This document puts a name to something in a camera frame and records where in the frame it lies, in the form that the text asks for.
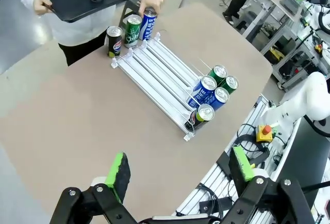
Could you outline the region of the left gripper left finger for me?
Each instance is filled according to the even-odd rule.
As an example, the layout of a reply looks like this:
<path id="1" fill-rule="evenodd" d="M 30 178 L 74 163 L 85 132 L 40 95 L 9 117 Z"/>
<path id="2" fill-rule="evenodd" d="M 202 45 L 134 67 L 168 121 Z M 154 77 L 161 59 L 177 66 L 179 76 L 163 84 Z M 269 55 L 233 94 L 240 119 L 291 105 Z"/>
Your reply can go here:
<path id="1" fill-rule="evenodd" d="M 62 191 L 50 223 L 90 223 L 94 216 L 104 216 L 108 223 L 136 223 L 123 205 L 130 176 L 127 155 L 120 152 L 104 183 L 85 191 L 76 187 Z"/>

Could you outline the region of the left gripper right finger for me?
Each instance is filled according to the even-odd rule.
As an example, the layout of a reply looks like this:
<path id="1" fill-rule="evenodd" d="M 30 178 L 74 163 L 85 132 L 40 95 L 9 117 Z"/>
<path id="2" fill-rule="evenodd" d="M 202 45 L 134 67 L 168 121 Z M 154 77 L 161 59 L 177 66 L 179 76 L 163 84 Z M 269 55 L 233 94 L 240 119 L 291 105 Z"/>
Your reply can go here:
<path id="1" fill-rule="evenodd" d="M 241 147 L 231 149 L 229 168 L 238 199 L 223 223 L 250 223 L 258 210 L 268 211 L 276 223 L 315 222 L 298 180 L 256 176 Z"/>

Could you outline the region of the person's left hand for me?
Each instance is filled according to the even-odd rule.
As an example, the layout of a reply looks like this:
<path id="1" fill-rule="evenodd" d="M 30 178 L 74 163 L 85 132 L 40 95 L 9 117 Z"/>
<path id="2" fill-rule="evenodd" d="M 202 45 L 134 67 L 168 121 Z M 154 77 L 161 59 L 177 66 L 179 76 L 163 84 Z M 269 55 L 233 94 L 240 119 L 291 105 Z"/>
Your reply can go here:
<path id="1" fill-rule="evenodd" d="M 161 5 L 165 0 L 140 0 L 139 15 L 144 16 L 145 9 L 152 7 L 157 14 L 161 12 Z"/>

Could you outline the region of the person's right hand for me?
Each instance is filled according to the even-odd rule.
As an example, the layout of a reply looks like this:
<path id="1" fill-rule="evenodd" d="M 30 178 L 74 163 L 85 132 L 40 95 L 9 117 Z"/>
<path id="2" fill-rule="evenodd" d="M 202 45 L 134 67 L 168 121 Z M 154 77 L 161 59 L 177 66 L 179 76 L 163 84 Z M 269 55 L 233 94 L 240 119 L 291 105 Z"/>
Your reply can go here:
<path id="1" fill-rule="evenodd" d="M 50 7 L 52 6 L 52 2 L 50 0 L 34 0 L 33 8 L 34 12 L 37 15 L 44 15 L 46 13 L 52 13 Z"/>

